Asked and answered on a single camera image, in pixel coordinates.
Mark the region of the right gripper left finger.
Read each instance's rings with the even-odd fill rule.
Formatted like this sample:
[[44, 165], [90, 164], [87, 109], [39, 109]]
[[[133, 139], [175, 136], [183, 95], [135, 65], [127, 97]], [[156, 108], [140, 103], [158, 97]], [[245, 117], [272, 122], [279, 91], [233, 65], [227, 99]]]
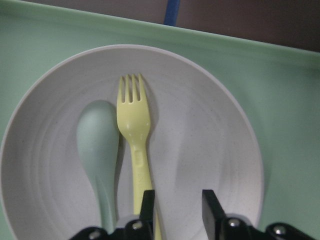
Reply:
[[124, 227], [116, 228], [108, 233], [104, 228], [91, 226], [76, 233], [72, 240], [153, 240], [155, 191], [146, 190], [143, 193], [140, 214], [128, 221]]

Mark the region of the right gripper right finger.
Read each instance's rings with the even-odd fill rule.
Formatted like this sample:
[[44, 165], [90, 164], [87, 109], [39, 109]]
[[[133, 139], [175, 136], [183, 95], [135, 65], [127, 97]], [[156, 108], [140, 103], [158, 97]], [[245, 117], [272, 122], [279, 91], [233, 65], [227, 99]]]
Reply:
[[227, 215], [211, 189], [202, 191], [202, 221], [209, 240], [312, 240], [313, 238], [283, 222], [256, 229], [243, 216]]

